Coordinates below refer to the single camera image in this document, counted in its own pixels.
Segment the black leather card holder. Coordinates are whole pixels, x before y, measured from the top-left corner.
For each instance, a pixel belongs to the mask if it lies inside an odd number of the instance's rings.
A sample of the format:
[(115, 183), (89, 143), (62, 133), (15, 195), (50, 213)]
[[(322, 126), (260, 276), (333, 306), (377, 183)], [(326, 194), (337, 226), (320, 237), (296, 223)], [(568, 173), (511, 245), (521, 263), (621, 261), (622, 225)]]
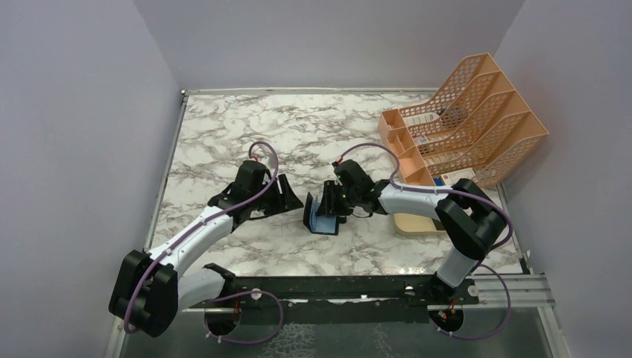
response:
[(303, 208), (303, 225), (312, 234), (338, 235), (338, 217), (327, 214), (325, 200), (319, 201), (310, 192), (307, 193)]

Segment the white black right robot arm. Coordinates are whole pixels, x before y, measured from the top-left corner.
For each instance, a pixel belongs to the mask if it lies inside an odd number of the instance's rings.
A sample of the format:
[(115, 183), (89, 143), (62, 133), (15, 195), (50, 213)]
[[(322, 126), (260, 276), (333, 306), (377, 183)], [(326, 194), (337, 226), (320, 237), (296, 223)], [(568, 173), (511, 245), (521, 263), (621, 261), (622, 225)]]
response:
[(507, 213), (470, 179), (452, 186), (412, 186), (393, 178), (373, 180), (354, 160), (333, 167), (336, 179), (325, 182), (322, 199), (305, 211), (307, 227), (336, 233), (356, 208), (368, 216), (409, 214), (440, 222), (452, 249), (430, 283), (431, 296), (439, 303), (459, 295), (465, 277), (495, 248), (502, 232), (513, 228)]

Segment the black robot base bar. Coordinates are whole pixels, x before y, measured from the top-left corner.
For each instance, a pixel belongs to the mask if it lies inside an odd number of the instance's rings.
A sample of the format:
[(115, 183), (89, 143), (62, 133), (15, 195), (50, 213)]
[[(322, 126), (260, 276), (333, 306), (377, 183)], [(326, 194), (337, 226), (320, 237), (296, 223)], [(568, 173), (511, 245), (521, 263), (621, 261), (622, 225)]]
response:
[(476, 305), (475, 283), (441, 289), (430, 274), (383, 276), (236, 277), (227, 301), (195, 304), (211, 322), (247, 325), (360, 324), (429, 321), (429, 311)]

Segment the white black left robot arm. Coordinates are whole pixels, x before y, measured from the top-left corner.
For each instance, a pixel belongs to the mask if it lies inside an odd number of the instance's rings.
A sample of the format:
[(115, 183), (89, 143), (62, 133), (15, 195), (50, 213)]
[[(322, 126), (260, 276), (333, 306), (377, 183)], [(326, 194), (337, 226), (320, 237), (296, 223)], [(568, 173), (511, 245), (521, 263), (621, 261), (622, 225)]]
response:
[(121, 262), (108, 310), (123, 321), (126, 333), (151, 337), (164, 333), (176, 314), (209, 299), (225, 306), (234, 286), (221, 273), (204, 269), (192, 278), (187, 269), (217, 241), (251, 219), (303, 208), (287, 177), (254, 160), (244, 161), (235, 180), (213, 196), (185, 229), (148, 252), (132, 250)]

